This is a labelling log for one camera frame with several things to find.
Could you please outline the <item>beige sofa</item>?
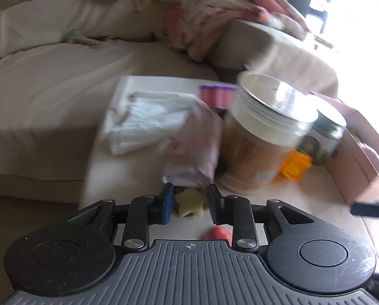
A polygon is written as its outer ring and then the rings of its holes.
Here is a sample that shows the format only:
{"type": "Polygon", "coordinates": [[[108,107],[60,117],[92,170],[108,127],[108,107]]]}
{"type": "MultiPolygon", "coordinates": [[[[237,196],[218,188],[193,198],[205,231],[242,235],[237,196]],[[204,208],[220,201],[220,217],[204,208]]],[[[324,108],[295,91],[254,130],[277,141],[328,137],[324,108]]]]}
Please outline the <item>beige sofa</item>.
{"type": "Polygon", "coordinates": [[[250,69],[301,92],[338,92],[306,42],[235,20],[203,62],[155,39],[164,8],[31,0],[0,11],[0,195],[78,202],[97,127],[123,76],[231,82],[250,69]]]}

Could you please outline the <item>pink storage box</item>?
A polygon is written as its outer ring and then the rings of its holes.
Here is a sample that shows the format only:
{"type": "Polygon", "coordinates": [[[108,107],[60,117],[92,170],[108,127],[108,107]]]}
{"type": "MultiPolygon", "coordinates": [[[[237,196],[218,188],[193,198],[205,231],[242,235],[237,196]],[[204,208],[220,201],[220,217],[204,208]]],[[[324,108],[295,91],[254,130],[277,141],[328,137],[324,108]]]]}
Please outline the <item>pink storage box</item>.
{"type": "Polygon", "coordinates": [[[379,134],[358,110],[314,92],[334,106],[346,120],[346,130],[327,169],[345,202],[379,201],[379,134]]]}

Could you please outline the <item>green lidded jar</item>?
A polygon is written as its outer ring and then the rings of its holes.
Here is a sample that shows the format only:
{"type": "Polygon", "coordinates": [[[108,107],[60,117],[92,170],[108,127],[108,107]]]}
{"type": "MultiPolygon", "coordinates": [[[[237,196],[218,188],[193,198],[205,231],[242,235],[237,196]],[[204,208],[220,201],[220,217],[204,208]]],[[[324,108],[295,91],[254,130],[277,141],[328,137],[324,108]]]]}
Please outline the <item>green lidded jar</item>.
{"type": "Polygon", "coordinates": [[[346,120],[334,106],[319,96],[309,94],[307,97],[317,109],[318,118],[303,138],[298,151],[310,156],[312,164],[323,166],[335,154],[346,129],[346,120]]]}

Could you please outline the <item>yellow star toy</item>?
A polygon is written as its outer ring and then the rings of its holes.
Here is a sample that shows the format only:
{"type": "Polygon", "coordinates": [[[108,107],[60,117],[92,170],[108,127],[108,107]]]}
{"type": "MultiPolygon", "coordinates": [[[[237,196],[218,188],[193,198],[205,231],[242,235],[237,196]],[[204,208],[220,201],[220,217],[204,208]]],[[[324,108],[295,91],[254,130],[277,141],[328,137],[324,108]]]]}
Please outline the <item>yellow star toy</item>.
{"type": "Polygon", "coordinates": [[[174,207],[179,218],[202,216],[207,208],[206,196],[197,189],[185,189],[174,196],[174,207]]]}

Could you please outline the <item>pink purple round container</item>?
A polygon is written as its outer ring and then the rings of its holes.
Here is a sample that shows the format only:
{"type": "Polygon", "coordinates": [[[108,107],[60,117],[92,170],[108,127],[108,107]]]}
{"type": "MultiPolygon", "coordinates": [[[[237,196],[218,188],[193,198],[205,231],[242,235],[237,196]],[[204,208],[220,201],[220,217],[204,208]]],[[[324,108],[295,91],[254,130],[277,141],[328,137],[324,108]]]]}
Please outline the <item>pink purple round container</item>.
{"type": "Polygon", "coordinates": [[[205,83],[199,88],[199,97],[212,108],[229,109],[237,87],[224,83],[205,83]]]}

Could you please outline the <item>pink patterned small cloth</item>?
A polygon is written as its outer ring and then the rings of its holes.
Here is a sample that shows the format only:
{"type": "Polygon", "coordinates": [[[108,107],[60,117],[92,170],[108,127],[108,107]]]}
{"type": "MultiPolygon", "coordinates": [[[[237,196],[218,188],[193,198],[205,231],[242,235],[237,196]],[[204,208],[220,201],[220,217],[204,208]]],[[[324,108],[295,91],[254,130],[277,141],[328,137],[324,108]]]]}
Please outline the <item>pink patterned small cloth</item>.
{"type": "Polygon", "coordinates": [[[204,188],[213,183],[221,139],[221,117],[198,100],[167,147],[162,181],[188,188],[204,188]]]}

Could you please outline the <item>red pink flat toy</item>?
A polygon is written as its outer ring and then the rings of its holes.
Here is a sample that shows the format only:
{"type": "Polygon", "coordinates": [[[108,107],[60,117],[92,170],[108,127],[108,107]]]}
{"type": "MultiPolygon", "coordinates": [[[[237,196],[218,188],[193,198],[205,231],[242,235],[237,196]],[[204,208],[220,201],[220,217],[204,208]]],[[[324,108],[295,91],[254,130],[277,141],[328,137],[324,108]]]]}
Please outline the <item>red pink flat toy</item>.
{"type": "Polygon", "coordinates": [[[231,245],[232,232],[224,226],[214,226],[203,235],[203,240],[225,240],[231,245]]]}

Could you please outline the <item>white folded towel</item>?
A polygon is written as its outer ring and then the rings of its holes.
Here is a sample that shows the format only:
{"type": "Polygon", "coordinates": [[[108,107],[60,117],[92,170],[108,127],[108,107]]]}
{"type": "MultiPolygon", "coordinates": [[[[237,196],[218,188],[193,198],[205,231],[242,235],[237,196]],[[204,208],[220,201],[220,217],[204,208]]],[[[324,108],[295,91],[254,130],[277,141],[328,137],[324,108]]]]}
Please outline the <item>white folded towel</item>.
{"type": "Polygon", "coordinates": [[[127,105],[112,105],[104,134],[113,156],[121,156],[172,139],[199,100],[193,94],[135,91],[127,105]]]}

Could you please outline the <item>pink floral blanket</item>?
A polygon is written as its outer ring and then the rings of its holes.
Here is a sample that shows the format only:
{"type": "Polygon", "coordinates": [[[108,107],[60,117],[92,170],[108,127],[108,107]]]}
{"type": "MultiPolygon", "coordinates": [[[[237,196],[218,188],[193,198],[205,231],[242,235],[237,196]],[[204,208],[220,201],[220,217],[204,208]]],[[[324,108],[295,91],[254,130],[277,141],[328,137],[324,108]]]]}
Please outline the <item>pink floral blanket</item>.
{"type": "Polygon", "coordinates": [[[235,19],[266,25],[301,41],[309,33],[305,18],[286,0],[182,0],[164,17],[167,43],[202,61],[235,19]]]}

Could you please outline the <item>orange toy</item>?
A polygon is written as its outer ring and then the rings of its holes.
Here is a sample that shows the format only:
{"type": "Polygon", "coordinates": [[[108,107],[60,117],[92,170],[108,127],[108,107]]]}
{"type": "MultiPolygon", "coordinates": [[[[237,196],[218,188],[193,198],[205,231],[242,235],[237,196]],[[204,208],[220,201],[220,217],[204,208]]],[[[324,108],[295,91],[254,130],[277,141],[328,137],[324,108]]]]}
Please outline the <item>orange toy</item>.
{"type": "Polygon", "coordinates": [[[289,180],[302,180],[305,172],[311,168],[313,159],[307,154],[292,151],[280,166],[280,173],[289,180]]]}

